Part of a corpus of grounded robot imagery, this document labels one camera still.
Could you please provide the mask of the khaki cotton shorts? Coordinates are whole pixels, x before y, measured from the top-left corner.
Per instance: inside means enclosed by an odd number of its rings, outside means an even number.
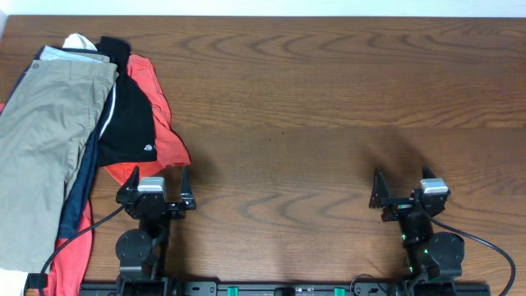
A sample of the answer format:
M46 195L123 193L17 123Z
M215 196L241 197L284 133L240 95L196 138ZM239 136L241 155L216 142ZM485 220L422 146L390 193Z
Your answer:
M35 59L1 113L1 267L38 273L64 201L118 77L117 65Z

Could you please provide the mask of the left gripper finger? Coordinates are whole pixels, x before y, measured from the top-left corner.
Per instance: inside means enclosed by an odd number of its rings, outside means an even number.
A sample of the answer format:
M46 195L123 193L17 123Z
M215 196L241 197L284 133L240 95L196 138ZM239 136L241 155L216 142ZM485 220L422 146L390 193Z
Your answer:
M140 182L140 168L136 166L125 183L118 190L119 197L130 197L133 196L136 191L138 184Z
M183 201L193 201L193 193L187 166L182 168L180 195Z

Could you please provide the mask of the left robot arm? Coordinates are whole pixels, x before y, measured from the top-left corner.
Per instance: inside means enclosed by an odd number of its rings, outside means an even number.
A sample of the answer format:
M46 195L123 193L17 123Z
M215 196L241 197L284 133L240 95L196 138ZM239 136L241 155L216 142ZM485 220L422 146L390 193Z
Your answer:
M135 167L116 195L116 202L139 221L136 229L120 236L115 252L120 261L117 296L168 296L178 292L177 281L165 272L173 220L182 220L196 209L188 170L182 169L181 201L166 201L162 177L140 176Z

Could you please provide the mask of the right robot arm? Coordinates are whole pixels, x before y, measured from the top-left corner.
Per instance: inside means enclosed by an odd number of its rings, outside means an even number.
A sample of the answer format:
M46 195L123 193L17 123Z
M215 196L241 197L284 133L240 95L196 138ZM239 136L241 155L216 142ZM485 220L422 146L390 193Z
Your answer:
M420 187L409 197L395 197L376 169L371 209L381 209L384 222L399 224L409 274L389 287L391 295L455 295L454 279L462 275L464 240L451 232L436 233L431 219L445 210L450 189L427 167Z

